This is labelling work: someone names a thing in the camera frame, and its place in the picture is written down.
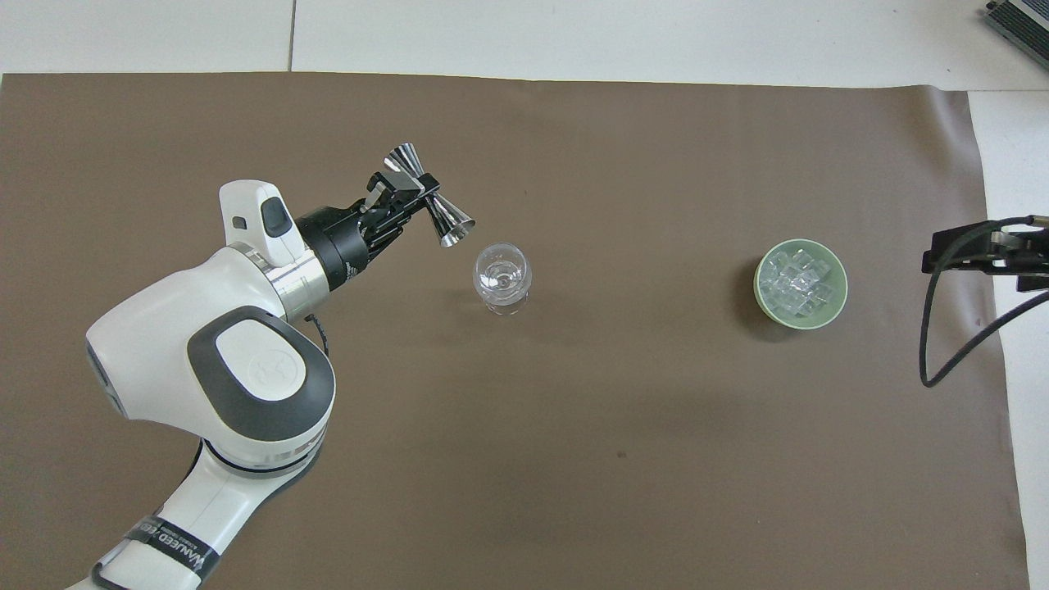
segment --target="device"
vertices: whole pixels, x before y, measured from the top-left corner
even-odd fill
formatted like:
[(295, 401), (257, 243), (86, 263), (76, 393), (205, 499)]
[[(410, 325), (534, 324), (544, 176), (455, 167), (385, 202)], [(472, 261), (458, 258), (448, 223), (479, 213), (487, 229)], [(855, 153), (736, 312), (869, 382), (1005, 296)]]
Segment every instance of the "device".
[[(1009, 226), (1042, 228), (1032, 232), (1007, 232)], [(1049, 216), (1027, 215), (981, 222), (933, 234), (932, 247), (922, 255), (921, 270), (930, 274), (922, 310), (918, 371), (921, 382), (933, 387), (958, 365), (972, 349), (1021, 314), (1049, 301)], [(1031, 297), (987, 324), (933, 377), (926, 366), (928, 322), (940, 273), (945, 270), (980, 271), (989, 275), (1016, 276), (1016, 291), (1046, 291)]]
[(222, 186), (226, 247), (87, 331), (88, 359), (121, 415), (200, 442), (174, 493), (71, 588), (197, 588), (255, 509), (313, 467), (336, 378), (325, 352), (291, 322), (317, 322), (312, 314), (328, 294), (363, 272), (421, 209), (444, 247), (474, 227), (437, 192), (411, 144), (385, 162), (365, 197), (294, 222), (274, 185)]
[(988, 2), (984, 22), (1042, 67), (1049, 69), (1049, 1)]

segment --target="bowl of ice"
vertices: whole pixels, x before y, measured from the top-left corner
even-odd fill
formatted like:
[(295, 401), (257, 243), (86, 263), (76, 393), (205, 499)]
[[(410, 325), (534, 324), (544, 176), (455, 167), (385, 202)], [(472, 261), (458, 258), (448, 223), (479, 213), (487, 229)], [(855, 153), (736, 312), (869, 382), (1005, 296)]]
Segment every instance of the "bowl of ice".
[(829, 248), (811, 239), (772, 247), (754, 271), (754, 297), (765, 315), (795, 330), (834, 321), (845, 307), (849, 277)]

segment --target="ice cube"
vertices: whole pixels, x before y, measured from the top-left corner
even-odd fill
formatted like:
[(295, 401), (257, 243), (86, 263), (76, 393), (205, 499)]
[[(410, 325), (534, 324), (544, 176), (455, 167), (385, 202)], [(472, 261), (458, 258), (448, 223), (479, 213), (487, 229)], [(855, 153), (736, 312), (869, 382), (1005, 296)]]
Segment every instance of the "ice cube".
[(780, 250), (779, 252), (773, 254), (772, 257), (769, 259), (769, 261), (772, 262), (772, 266), (776, 269), (776, 272), (779, 272), (780, 269), (785, 269), (787, 268), (788, 265), (790, 265), (790, 256), (788, 256), (786, 252)]
[(772, 260), (766, 260), (765, 264), (762, 265), (762, 269), (757, 272), (757, 282), (771, 285), (777, 276), (779, 276), (779, 269), (772, 262)]
[(765, 305), (771, 311), (775, 311), (779, 307), (779, 292), (772, 287), (771, 283), (762, 285), (758, 287), (758, 291), (762, 293), (762, 300), (765, 301)]
[(794, 287), (794, 289), (797, 289), (798, 291), (804, 291), (806, 293), (811, 292), (813, 286), (815, 286), (817, 282), (819, 282), (819, 276), (816, 274), (816, 271), (811, 268), (805, 269), (801, 272), (797, 273), (797, 276), (795, 276), (790, 281), (791, 286)]
[(831, 272), (831, 264), (827, 260), (813, 260), (809, 268), (815, 271), (816, 276), (819, 278), (823, 278), (829, 272)]
[(801, 272), (801, 269), (791, 265), (779, 271), (779, 276), (786, 278), (788, 281), (794, 280), (794, 278)]
[(790, 278), (784, 275), (777, 275), (775, 280), (772, 281), (771, 287), (776, 293), (784, 294), (790, 291)]
[(795, 252), (793, 256), (791, 256), (790, 266), (796, 267), (798, 269), (805, 269), (808, 268), (809, 265), (812, 264), (812, 261), (813, 261), (812, 255), (806, 252), (804, 249), (800, 249), (797, 252)]
[(812, 288), (812, 301), (817, 308), (830, 303), (837, 295), (837, 290), (826, 282), (817, 282)]
[(801, 308), (798, 309), (797, 315), (801, 317), (809, 317), (816, 311), (816, 304), (810, 298), (805, 303), (801, 303)]
[(784, 293), (783, 296), (778, 298), (777, 302), (787, 313), (797, 314), (801, 311), (801, 307), (808, 301), (808, 295), (800, 291), (791, 289), (787, 293)]

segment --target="glass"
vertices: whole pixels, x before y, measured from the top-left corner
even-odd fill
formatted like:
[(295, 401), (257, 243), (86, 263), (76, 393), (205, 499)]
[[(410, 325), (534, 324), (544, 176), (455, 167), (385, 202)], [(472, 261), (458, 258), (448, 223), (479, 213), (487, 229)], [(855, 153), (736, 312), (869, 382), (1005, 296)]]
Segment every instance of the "glass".
[(528, 300), (532, 267), (513, 244), (493, 244), (477, 255), (473, 266), (473, 287), (493, 313), (513, 315)]

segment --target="metal jigger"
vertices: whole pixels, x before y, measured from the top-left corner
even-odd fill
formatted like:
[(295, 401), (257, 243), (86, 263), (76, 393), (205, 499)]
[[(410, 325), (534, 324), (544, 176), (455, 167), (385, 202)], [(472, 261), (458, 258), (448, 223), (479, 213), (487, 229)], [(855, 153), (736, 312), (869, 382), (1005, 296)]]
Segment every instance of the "metal jigger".
[[(383, 163), (394, 172), (403, 171), (415, 178), (426, 173), (423, 170), (423, 165), (419, 162), (415, 146), (410, 143), (398, 146), (383, 160)], [(438, 192), (434, 192), (424, 198), (426, 201), (426, 210), (429, 211), (430, 219), (433, 220), (433, 229), (436, 230), (437, 237), (441, 239), (441, 246), (444, 248), (454, 246), (455, 243), (466, 237), (466, 234), (470, 233), (470, 230), (477, 225), (462, 209), (452, 205), (450, 201), (442, 196)]]

